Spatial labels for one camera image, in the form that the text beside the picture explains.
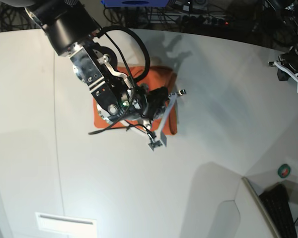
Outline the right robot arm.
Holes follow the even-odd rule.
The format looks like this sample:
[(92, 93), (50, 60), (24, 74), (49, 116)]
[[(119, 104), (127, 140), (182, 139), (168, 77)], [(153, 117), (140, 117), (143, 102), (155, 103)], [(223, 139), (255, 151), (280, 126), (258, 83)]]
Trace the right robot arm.
[[(148, 90), (140, 85), (149, 73), (150, 58), (132, 30), (101, 27), (77, 0), (8, 0), (6, 4), (23, 8), (44, 31), (55, 52), (71, 60), (74, 73), (88, 86), (105, 120), (152, 122), (162, 116), (168, 91), (166, 87)], [(114, 30), (127, 33), (138, 43), (145, 58), (145, 68), (139, 76), (132, 76), (129, 70), (119, 71), (114, 51), (94, 41)]]

